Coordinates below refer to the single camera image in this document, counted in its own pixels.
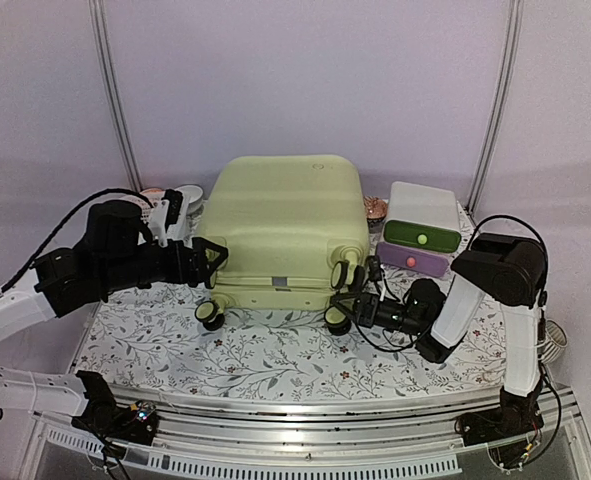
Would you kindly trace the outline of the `light green hard-shell suitcase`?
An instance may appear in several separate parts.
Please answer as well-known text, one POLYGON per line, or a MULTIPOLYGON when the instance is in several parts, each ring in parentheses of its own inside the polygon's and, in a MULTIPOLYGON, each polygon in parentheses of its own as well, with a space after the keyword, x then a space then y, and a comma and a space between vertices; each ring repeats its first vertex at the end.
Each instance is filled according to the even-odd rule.
POLYGON ((195 316, 229 308, 325 311, 365 282, 369 230, 357 168, 334 154, 243 156, 219 174, 193 238, 227 249, 195 316))

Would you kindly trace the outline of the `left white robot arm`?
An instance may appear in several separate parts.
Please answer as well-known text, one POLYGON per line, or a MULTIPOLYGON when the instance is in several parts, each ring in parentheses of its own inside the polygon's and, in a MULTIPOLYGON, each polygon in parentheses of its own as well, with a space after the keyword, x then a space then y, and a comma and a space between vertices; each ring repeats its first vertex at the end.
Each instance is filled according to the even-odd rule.
MULTIPOLYGON (((176 222, 168 216, 144 220, 140 206, 128 200, 92 205, 74 247, 37 251, 0 287, 0 342, 122 290, 209 286, 227 248, 201 237, 186 244, 172 230, 176 222)), ((58 376, 0 367, 0 413, 7 410, 69 415, 103 434, 116 433, 125 412, 97 372, 58 376)))

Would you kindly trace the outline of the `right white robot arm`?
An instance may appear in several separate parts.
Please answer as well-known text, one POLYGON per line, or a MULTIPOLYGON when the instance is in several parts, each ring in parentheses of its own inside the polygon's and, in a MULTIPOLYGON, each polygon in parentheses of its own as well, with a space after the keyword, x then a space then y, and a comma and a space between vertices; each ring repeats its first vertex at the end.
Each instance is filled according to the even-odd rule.
POLYGON ((451 262, 447 292, 430 279, 414 281, 402 298, 388 288, 380 259, 368 257, 356 286, 347 288, 348 267, 339 262, 335 291, 324 313, 329 332, 341 336, 373 326, 410 336, 409 348, 431 363, 444 362, 464 340, 481 303, 498 303, 505 329, 506 367, 492 427, 512 436, 527 424, 542 388, 540 348, 545 337, 548 250, 540 233, 489 233, 476 227, 451 262))

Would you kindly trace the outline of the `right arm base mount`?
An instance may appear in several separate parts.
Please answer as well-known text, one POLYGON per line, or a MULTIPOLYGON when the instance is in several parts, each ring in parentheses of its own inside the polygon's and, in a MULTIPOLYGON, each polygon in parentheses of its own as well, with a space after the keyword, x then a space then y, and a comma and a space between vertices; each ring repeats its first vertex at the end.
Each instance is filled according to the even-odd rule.
POLYGON ((501 389, 498 407, 458 416, 454 430, 465 446, 489 446, 487 453, 497 467, 520 469, 541 444, 544 421, 538 396, 531 392, 521 397, 501 389))

